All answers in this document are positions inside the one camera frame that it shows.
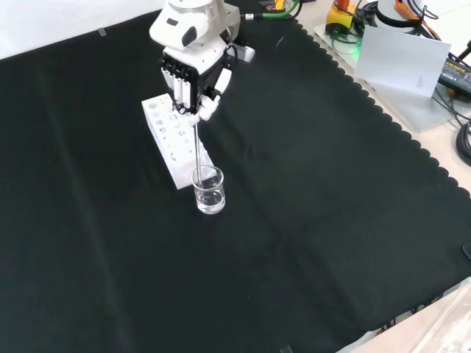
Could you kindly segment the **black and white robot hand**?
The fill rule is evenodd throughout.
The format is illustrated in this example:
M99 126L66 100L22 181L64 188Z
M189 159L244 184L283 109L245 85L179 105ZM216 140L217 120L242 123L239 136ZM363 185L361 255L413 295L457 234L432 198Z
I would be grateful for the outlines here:
M182 51L163 50L159 67L173 108L190 126L208 121L215 113L237 61L236 45L221 37L191 44Z

